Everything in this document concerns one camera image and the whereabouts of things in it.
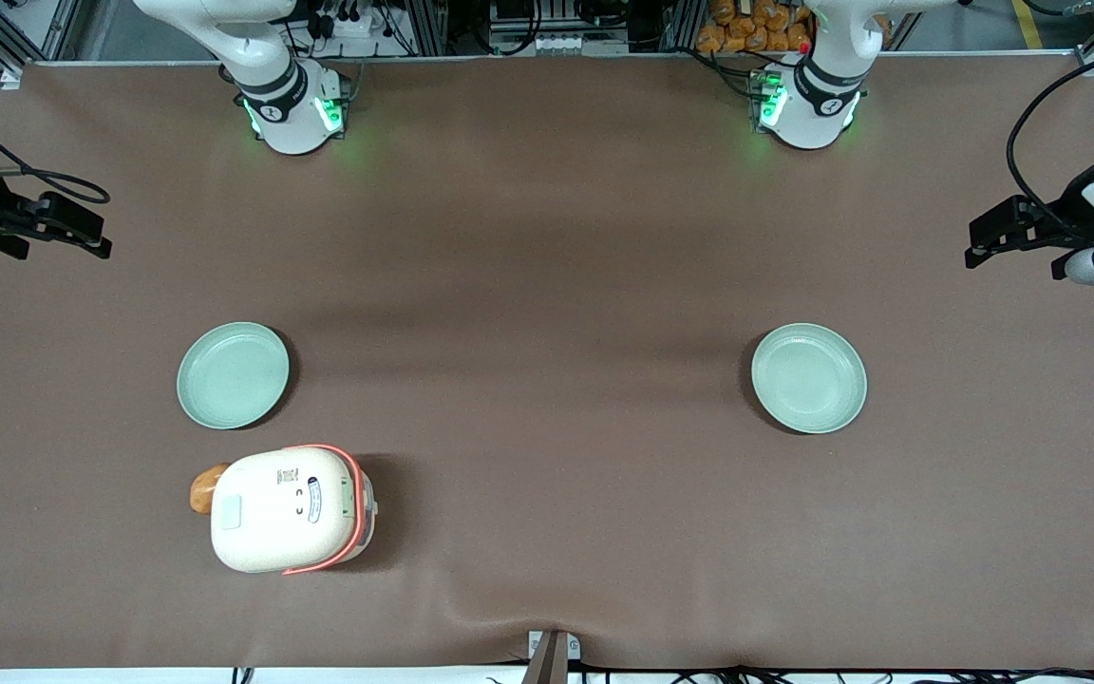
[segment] light green plate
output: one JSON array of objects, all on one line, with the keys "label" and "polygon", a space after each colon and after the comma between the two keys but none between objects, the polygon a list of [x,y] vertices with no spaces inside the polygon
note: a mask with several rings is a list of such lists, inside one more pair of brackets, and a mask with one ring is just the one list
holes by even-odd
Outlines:
[{"label": "light green plate", "polygon": [[194,343],[179,363],[179,406],[206,428],[243,428],[277,405],[290,381],[290,351],[277,333],[229,323]]},{"label": "light green plate", "polygon": [[846,428],[868,399],[868,370],[854,347],[811,323],[772,329],[754,351],[750,373],[763,407],[799,432]]}]

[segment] table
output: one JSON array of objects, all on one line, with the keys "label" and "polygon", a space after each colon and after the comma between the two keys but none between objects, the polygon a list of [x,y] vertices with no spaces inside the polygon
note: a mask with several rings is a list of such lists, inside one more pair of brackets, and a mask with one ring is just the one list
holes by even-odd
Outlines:
[{"label": "table", "polygon": [[[304,156],[212,68],[27,69],[1,139],[108,187],[116,251],[0,258],[0,666],[493,662],[543,627],[598,666],[1094,666],[1094,289],[961,263],[1072,66],[884,58],[804,153],[682,58],[383,63]],[[1094,162],[1094,79],[1019,159],[1047,198]],[[299,380],[212,432],[175,369],[226,321]],[[868,364],[841,432],[747,389],[790,321]],[[371,475],[373,545],[228,570],[191,477],[311,441]]]}]

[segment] red trim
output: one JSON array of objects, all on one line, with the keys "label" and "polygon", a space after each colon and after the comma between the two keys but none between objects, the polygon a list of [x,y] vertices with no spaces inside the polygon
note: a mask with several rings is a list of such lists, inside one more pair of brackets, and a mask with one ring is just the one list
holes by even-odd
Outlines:
[{"label": "red trim", "polygon": [[361,466],[357,464],[357,461],[352,459],[351,455],[344,453],[339,448],[330,444],[300,444],[296,447],[286,447],[287,450],[304,450],[305,448],[312,448],[312,450],[328,450],[331,453],[340,456],[344,464],[348,466],[349,472],[352,473],[352,499],[353,506],[357,507],[357,522],[352,525],[352,534],[349,536],[349,541],[344,545],[344,548],[339,549],[336,554],[331,554],[326,559],[315,565],[307,565],[303,567],[291,567],[288,570],[282,570],[281,575],[299,575],[299,572],[311,572],[312,570],[323,570],[323,568],[340,563],[344,556],[349,555],[358,544],[361,543],[361,535],[365,531],[365,523],[362,515],[365,515],[365,485],[364,475],[361,473]]}]

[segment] green led light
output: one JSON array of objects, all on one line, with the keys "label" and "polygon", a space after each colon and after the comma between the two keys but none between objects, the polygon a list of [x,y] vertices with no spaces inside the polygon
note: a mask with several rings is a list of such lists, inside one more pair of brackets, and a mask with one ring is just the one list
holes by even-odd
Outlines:
[{"label": "green led light", "polygon": [[779,86],[773,95],[771,95],[771,98],[767,100],[767,103],[763,104],[763,116],[759,117],[759,123],[763,126],[777,125],[777,123],[779,123],[779,114],[782,113],[782,106],[787,103],[788,90]]},{"label": "green led light", "polygon": [[859,92],[856,92],[854,100],[851,100],[851,103],[847,105],[847,118],[842,119],[842,128],[850,126],[851,121],[854,121],[854,106],[859,103],[860,94]]},{"label": "green led light", "polygon": [[248,104],[247,100],[243,101],[243,108],[247,109],[247,118],[252,119],[252,130],[255,130],[256,135],[260,135],[260,125],[256,121],[256,113],[252,112],[252,104]]},{"label": "green led light", "polygon": [[328,130],[339,130],[340,129],[340,106],[330,100],[315,98],[315,108],[318,109],[321,114],[321,119],[323,119],[323,126]]}]

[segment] brown table cover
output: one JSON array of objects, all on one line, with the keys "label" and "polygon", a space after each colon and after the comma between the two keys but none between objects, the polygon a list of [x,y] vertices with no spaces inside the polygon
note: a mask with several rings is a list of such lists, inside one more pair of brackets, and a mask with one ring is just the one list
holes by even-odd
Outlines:
[{"label": "brown table cover", "polygon": [[[27,69],[0,138],[108,187],[116,251],[0,256],[0,666],[491,662],[551,626],[600,666],[1094,666],[1094,289],[961,260],[1073,65],[886,58],[803,153],[682,58],[383,63],[304,156],[212,67]],[[1047,198],[1094,162],[1094,79],[1019,156]],[[299,380],[213,432],[175,370],[226,321]],[[850,428],[756,407],[790,321],[863,356]],[[191,477],[309,441],[373,477],[373,545],[228,570]]]}]

